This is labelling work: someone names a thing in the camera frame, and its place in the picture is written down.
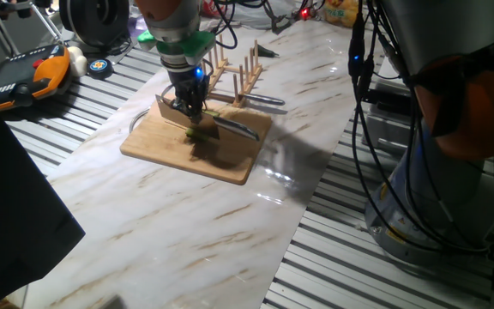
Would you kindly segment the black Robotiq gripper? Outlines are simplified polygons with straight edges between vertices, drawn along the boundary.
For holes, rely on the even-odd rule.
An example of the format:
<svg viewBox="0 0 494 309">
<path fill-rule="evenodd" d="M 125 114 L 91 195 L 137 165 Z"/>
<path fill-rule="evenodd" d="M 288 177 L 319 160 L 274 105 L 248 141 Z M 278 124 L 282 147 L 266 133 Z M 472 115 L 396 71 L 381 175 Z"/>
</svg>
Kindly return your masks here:
<svg viewBox="0 0 494 309">
<path fill-rule="evenodd" d="M 183 72 L 169 72 L 176 98 L 171 103 L 173 109 L 188 112 L 192 124 L 202 121 L 204 101 L 208 95 L 209 76 L 200 66 Z"/>
</svg>

